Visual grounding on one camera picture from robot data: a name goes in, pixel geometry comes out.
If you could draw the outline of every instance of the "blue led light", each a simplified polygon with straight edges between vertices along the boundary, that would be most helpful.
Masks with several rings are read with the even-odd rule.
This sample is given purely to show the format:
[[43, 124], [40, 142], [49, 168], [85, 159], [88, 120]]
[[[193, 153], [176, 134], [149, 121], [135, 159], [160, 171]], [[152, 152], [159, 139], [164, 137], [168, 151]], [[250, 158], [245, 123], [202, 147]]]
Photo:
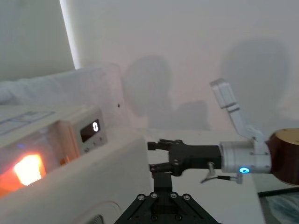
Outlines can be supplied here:
[[239, 171], [240, 171], [240, 173], [243, 173], [243, 174], [247, 174], [247, 173], [250, 172], [250, 170], [249, 170], [248, 168], [246, 168], [246, 167], [241, 167], [241, 168], [239, 169]]
[[24, 144], [18, 144], [18, 148], [25, 148]]

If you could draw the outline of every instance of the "digital display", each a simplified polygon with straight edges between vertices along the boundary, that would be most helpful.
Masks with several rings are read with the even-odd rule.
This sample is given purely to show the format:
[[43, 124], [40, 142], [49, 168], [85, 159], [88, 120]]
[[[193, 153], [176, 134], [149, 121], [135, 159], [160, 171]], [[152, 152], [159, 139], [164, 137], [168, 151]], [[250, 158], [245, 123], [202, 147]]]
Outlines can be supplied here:
[[101, 130], [100, 122], [98, 119], [96, 119], [92, 123], [90, 123], [89, 125], [87, 125], [86, 127], [81, 129], [80, 135], [81, 135], [82, 141], [86, 142], [100, 130]]

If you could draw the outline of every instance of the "screw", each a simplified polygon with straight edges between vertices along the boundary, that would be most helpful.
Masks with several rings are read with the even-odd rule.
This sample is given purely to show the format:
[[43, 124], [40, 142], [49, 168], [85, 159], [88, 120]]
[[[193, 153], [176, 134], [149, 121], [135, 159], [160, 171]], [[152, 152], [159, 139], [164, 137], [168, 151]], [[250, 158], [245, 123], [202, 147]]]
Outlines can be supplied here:
[[176, 215], [176, 218], [175, 218], [177, 221], [181, 221], [183, 218], [180, 216], [180, 215]]
[[184, 195], [184, 199], [185, 200], [190, 200], [190, 196], [189, 195]]
[[144, 200], [144, 196], [143, 195], [139, 195], [138, 196], [138, 200], [143, 201]]
[[157, 217], [157, 216], [152, 216], [152, 217], [151, 217], [151, 220], [152, 220], [152, 221], [157, 221], [157, 220], [158, 220], [158, 217]]
[[177, 194], [176, 194], [176, 193], [171, 193], [171, 194], [170, 194], [170, 197], [172, 197], [172, 198], [176, 198], [176, 197], [177, 197]]
[[152, 197], [152, 198], [156, 198], [156, 197], [158, 197], [158, 195], [157, 195], [156, 193], [152, 193], [152, 194], [151, 194], [151, 197]]

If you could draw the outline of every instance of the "white wall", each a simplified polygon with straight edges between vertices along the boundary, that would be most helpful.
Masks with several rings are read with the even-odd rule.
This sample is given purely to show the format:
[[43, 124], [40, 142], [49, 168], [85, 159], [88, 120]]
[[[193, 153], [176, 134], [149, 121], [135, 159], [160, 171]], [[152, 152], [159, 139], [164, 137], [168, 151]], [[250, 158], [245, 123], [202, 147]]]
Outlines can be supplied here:
[[0, 2], [0, 81], [72, 69], [59, 0]]
[[68, 7], [81, 65], [121, 66], [134, 126], [232, 130], [209, 87], [223, 77], [266, 135], [299, 127], [299, 1], [68, 0]]

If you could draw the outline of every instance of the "orange glowing light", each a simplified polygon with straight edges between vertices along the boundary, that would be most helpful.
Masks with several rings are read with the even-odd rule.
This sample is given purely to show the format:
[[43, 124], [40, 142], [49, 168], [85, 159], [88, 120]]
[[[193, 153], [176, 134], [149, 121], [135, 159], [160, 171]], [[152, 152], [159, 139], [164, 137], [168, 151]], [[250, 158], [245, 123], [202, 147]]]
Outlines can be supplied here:
[[20, 182], [28, 186], [42, 178], [43, 163], [39, 155], [27, 155], [14, 166]]

